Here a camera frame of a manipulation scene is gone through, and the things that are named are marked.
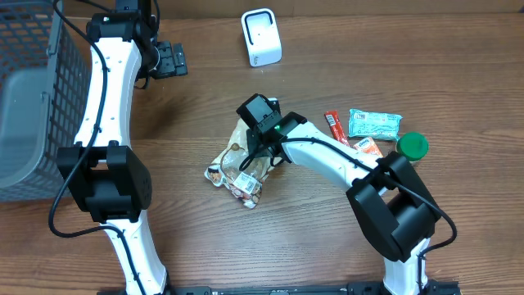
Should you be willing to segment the orange tissue packet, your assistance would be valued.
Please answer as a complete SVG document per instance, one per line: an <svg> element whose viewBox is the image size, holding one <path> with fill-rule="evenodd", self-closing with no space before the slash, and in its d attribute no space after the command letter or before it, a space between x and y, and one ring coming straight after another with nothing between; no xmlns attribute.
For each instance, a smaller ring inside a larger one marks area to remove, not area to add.
<svg viewBox="0 0 524 295"><path fill-rule="evenodd" d="M364 152L378 157L383 157L380 148L371 137L361 139L353 145L353 148L360 152Z"/></svg>

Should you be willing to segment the teal snack packet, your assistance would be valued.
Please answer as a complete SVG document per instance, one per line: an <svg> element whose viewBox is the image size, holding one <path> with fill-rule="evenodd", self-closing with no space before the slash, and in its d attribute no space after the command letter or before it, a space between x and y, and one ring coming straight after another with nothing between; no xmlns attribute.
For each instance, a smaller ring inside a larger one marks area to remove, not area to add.
<svg viewBox="0 0 524 295"><path fill-rule="evenodd" d="M349 136L394 141L399 138L403 116L391 113L349 110Z"/></svg>

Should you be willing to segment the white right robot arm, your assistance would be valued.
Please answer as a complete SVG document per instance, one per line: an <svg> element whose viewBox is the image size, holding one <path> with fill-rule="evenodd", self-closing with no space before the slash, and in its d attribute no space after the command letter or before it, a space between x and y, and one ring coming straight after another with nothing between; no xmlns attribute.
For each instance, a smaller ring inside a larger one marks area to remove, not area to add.
<svg viewBox="0 0 524 295"><path fill-rule="evenodd" d="M384 289L390 294L425 292L429 280L423 256L442 214L405 157L358 152L295 112L244 115L242 120L255 141L242 170L255 155L268 152L332 181L345 190L364 237L384 258Z"/></svg>

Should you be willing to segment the red coffee stick sachet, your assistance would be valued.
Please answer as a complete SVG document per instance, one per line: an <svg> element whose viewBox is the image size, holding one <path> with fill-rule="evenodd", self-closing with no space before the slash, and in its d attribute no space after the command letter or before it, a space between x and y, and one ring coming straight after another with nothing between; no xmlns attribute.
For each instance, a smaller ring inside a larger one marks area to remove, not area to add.
<svg viewBox="0 0 524 295"><path fill-rule="evenodd" d="M332 136L333 138L346 145L346 146L350 146L350 143L347 139L347 136L342 128L342 125L341 125L341 122L340 122L340 118L339 118L339 115L338 115L338 111L326 111L324 113L324 117L325 119L327 120L327 123L329 125L329 128L332 132Z"/></svg>

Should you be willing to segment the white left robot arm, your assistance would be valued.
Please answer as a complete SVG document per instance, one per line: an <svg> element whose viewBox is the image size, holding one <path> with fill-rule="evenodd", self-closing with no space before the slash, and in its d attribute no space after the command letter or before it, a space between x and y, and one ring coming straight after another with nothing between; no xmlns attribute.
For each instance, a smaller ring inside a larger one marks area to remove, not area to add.
<svg viewBox="0 0 524 295"><path fill-rule="evenodd" d="M59 148L56 156L64 183L48 227L62 238L105 232L124 272L123 294L173 293L148 223L151 174L130 141L137 81L187 74L182 45L159 41L159 29L158 2L118 1L112 8L102 7L79 32L91 52L88 99L72 145ZM65 192L95 226L68 234L55 226Z"/></svg>

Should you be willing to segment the beige nut pouch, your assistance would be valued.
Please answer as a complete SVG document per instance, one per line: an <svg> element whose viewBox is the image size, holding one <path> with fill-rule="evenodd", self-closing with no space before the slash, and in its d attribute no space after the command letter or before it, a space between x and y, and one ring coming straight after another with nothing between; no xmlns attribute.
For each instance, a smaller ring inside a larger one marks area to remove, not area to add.
<svg viewBox="0 0 524 295"><path fill-rule="evenodd" d="M225 187L244 207L253 209L258 204L262 185L274 169L269 157L259 157L243 171L241 163L249 155L246 123L239 119L228 141L228 146L204 171L204 177L215 187Z"/></svg>

